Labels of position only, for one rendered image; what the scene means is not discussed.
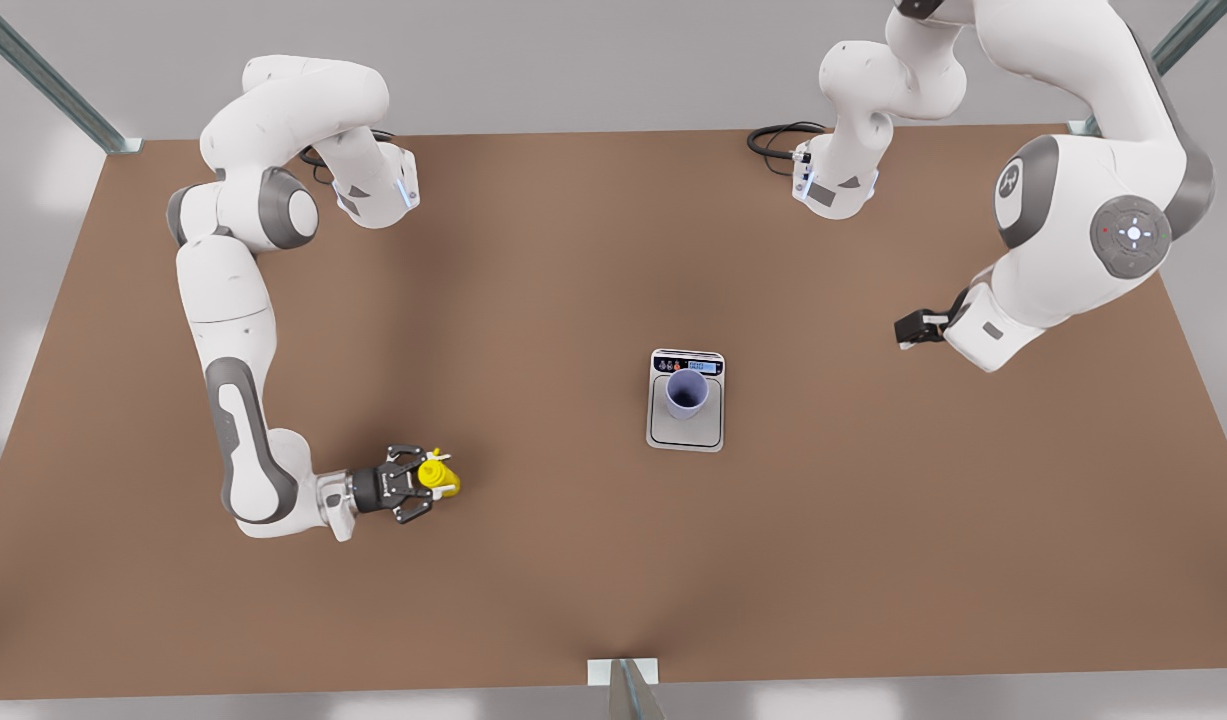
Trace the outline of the yellow sauce bottle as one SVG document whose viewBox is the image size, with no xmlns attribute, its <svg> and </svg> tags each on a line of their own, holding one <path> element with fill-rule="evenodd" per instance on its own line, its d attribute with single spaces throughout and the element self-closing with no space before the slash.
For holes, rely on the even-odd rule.
<svg viewBox="0 0 1227 720">
<path fill-rule="evenodd" d="M 456 484 L 456 493 L 461 489 L 461 480 L 454 473 L 452 469 L 448 469 L 447 460 L 449 455 L 440 455 L 440 462 L 427 462 L 426 458 L 418 465 L 417 478 L 418 482 L 429 488 L 433 492 L 433 487 Z M 440 500 L 440 498 L 452 496 L 433 496 L 434 500 Z"/>
</svg>

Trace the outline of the lavender cup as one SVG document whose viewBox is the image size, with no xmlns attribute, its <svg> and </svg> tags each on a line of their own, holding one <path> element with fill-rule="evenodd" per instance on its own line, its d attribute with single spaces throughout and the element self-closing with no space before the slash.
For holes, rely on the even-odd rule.
<svg viewBox="0 0 1227 720">
<path fill-rule="evenodd" d="M 681 421 L 692 418 L 708 400 L 709 389 L 708 378 L 692 368 L 672 372 L 664 388 L 667 415 Z"/>
</svg>

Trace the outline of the grey kitchen scale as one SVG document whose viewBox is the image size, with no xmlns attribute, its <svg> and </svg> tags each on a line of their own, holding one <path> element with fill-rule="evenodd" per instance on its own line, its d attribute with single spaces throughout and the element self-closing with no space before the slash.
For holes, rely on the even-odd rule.
<svg viewBox="0 0 1227 720">
<path fill-rule="evenodd" d="M 664 388 L 672 372 L 692 368 L 708 378 L 709 397 L 690 419 L 667 415 Z M 645 442 L 655 448 L 694 453 L 721 451 L 726 432 L 726 359 L 713 352 L 655 348 L 650 356 Z"/>
</svg>

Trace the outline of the silver frame post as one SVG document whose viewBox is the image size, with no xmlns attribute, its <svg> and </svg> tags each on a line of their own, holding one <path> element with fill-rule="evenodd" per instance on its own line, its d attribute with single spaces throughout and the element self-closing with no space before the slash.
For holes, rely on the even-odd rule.
<svg viewBox="0 0 1227 720">
<path fill-rule="evenodd" d="M 1151 59 L 1160 76 L 1169 74 L 1227 13 L 1227 0 L 1195 0 L 1183 18 L 1157 42 Z"/>
<path fill-rule="evenodd" d="M 0 56 L 10 67 L 22 74 L 27 81 L 55 105 L 56 110 L 81 129 L 106 155 L 137 155 L 144 147 L 142 139 L 124 136 L 104 115 L 83 99 L 83 94 L 70 85 L 52 64 L 43 59 L 9 20 L 0 15 Z"/>
<path fill-rule="evenodd" d="M 609 720 L 665 720 L 654 687 L 658 659 L 589 659 L 587 684 L 609 688 Z"/>
</svg>

